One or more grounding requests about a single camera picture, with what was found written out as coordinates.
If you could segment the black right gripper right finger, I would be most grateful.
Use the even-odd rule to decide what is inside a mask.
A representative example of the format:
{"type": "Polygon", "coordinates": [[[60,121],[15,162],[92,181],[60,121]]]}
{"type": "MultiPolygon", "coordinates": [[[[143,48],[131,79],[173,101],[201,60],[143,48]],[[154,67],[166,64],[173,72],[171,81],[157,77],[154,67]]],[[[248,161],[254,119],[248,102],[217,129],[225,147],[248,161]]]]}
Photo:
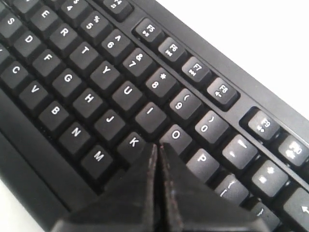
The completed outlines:
{"type": "Polygon", "coordinates": [[[198,179],[168,143],[159,146],[167,232],[267,232],[254,213],[220,197],[198,179]]]}

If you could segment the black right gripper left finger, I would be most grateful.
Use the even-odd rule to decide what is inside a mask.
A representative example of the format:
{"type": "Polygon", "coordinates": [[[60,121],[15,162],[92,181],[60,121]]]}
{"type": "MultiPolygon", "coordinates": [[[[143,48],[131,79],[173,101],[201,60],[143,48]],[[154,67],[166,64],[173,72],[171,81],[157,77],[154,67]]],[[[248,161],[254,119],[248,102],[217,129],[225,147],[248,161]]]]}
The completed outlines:
{"type": "Polygon", "coordinates": [[[147,144],[118,184],[59,219],[54,232],[153,232],[157,146],[147,144]]]}

